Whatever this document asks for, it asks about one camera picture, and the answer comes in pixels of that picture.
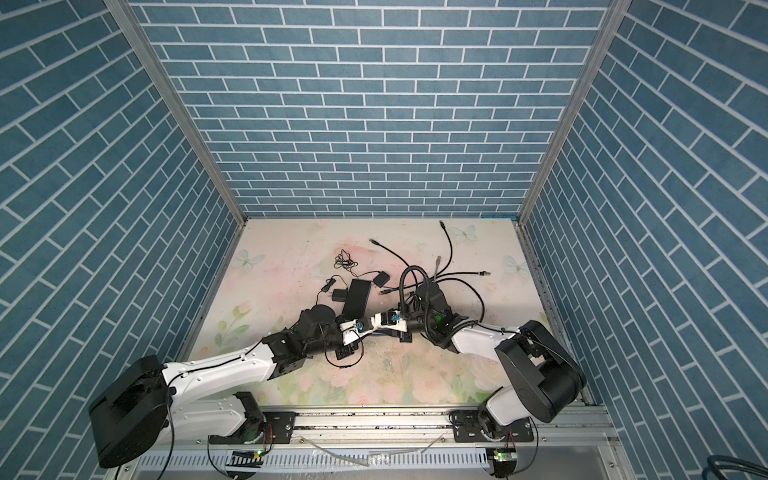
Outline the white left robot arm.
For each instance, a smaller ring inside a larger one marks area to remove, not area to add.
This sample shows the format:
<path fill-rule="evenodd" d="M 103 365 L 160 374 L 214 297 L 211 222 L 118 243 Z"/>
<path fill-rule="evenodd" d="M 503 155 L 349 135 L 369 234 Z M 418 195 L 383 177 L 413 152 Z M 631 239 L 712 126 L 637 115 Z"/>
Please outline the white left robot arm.
<path fill-rule="evenodd" d="M 162 363 L 155 355 L 136 360 L 89 406 L 99 466 L 119 467 L 149 450 L 161 433 L 174 432 L 172 414 L 194 401 L 240 385 L 278 378 L 317 354 L 338 351 L 360 339 L 343 329 L 335 312 L 316 305 L 291 327 L 255 344 L 198 361 Z"/>

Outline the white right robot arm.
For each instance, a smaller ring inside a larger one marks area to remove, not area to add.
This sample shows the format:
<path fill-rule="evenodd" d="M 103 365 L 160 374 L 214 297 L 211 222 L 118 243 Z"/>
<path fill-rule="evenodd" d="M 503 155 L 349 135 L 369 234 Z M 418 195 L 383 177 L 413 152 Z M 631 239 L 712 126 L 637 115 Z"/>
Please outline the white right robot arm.
<path fill-rule="evenodd" d="M 509 384 L 478 406 L 478 422 L 488 436 L 499 438 L 527 418 L 552 422 L 586 386 L 581 367 L 541 322 L 530 320 L 516 330 L 486 325 L 454 312 L 431 282 L 416 286 L 413 297 L 407 315 L 434 346 L 503 368 Z"/>

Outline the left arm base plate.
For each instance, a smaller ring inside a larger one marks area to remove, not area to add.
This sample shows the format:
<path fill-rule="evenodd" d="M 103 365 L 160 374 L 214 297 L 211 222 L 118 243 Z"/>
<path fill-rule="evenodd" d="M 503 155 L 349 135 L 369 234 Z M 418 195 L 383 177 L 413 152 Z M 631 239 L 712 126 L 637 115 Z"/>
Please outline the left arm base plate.
<path fill-rule="evenodd" d="M 293 435 L 296 413 L 292 411 L 267 411 L 260 420 L 247 418 L 234 433 L 228 436 L 211 435 L 213 445 L 272 445 L 288 444 Z"/>

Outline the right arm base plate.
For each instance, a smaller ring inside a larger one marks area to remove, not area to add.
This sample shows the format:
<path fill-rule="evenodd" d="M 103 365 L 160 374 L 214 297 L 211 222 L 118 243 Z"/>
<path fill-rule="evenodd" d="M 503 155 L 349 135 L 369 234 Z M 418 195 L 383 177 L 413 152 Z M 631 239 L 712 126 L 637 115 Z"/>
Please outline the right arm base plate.
<path fill-rule="evenodd" d="M 533 425 L 529 419 L 516 420 L 506 426 L 497 424 L 485 411 L 456 409 L 448 413 L 454 441 L 457 443 L 479 442 L 532 442 L 535 440 Z"/>

